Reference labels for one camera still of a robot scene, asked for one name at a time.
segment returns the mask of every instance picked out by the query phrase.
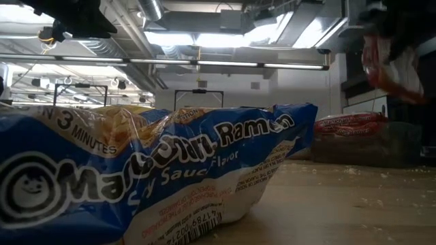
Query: ramen package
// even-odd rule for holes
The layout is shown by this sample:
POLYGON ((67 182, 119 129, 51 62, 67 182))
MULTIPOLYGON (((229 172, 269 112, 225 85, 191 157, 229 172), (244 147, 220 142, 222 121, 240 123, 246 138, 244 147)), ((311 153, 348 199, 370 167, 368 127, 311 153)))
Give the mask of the ramen package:
POLYGON ((237 221, 317 108, 0 108, 0 244, 186 244, 237 221))

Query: ceiling light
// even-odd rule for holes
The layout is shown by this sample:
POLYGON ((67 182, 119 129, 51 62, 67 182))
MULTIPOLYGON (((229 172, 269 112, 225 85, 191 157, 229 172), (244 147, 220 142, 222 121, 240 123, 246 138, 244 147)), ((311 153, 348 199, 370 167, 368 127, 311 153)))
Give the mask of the ceiling light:
POLYGON ((199 65, 223 65, 223 66, 237 66, 237 67, 257 67, 257 63, 250 62, 228 62, 228 61, 198 61, 199 65))
POLYGON ((278 68, 278 69, 313 69, 313 70, 323 70, 325 69, 322 65, 298 65, 298 64, 265 64, 265 68, 278 68))
POLYGON ((88 97, 83 96, 83 95, 73 95, 73 98, 81 100, 81 101, 87 101, 88 100, 88 97))
POLYGON ((123 62, 118 58, 98 58, 98 57, 63 57, 64 61, 93 61, 93 62, 123 62))
MULTIPOLYGON (((104 94, 87 94, 90 97, 104 97, 104 94)), ((127 95, 108 95, 108 97, 114 97, 114 98, 121 98, 121 97, 127 97, 127 95)))
POLYGON ((249 45, 242 35, 203 33, 198 36, 196 45, 206 48, 239 48, 249 45))
POLYGON ((275 32, 271 35, 270 40, 268 42, 269 44, 273 44, 277 42, 277 40, 280 38, 281 34, 285 30, 287 24, 291 20, 293 14, 294 14, 293 12, 288 12, 286 14, 282 14, 277 17, 277 22, 279 23, 279 25, 275 29, 275 32))
POLYGON ((2 59, 38 59, 38 60, 55 60, 54 56, 50 55, 30 55, 30 54, 0 54, 2 59))
POLYGON ((132 63, 150 63, 150 64, 164 64, 164 65, 189 65, 190 61, 182 60, 165 60, 165 59, 130 59, 132 63))
MULTIPOLYGON (((20 102, 13 101, 13 105, 53 105, 53 102, 20 102)), ((85 104, 85 103, 56 103, 56 106, 84 106, 88 108, 100 108, 103 105, 85 104)))
POLYGON ((342 19, 339 24, 337 24, 332 30, 327 33, 327 35, 325 35, 318 43, 316 43, 315 47, 320 47, 324 42, 331 38, 333 34, 335 34, 347 21, 348 18, 342 19))
POLYGON ((144 32, 150 44, 159 46, 193 45, 193 39, 186 33, 153 33, 144 32))

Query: barcode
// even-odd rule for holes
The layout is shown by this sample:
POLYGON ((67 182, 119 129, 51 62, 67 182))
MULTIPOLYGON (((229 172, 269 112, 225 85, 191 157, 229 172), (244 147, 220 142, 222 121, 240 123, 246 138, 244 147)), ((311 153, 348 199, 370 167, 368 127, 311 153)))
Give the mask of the barcode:
POLYGON ((213 227, 216 227, 222 220, 221 213, 217 213, 215 218, 198 224, 196 227, 190 226, 189 231, 179 240, 175 241, 175 245, 185 245, 195 239, 199 238, 201 235, 210 231, 213 227))

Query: wooden table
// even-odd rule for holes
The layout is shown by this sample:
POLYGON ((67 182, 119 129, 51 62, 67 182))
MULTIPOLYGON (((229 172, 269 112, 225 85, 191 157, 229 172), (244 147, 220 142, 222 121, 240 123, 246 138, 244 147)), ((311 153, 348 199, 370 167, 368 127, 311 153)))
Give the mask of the wooden table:
POLYGON ((436 244, 436 169, 286 161, 261 201, 201 244, 436 244))

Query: red package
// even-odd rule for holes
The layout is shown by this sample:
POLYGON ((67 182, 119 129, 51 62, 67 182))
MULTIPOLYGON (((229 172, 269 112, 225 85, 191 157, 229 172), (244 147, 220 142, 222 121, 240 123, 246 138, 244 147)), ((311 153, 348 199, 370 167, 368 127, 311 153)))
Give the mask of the red package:
POLYGON ((426 103, 415 70, 415 52, 408 48, 397 60, 387 63, 390 40, 376 36, 366 36, 364 40, 362 64, 368 83, 409 103, 426 103))
POLYGON ((328 116, 315 123, 315 133, 334 133, 337 127, 363 126, 370 122, 387 122, 388 119, 376 112, 365 112, 343 116, 328 116))
POLYGON ((382 126, 385 125, 383 122, 368 122, 363 126, 354 126, 354 127, 344 127, 338 126, 335 131, 335 135, 350 137, 350 136, 370 136, 375 135, 382 126))

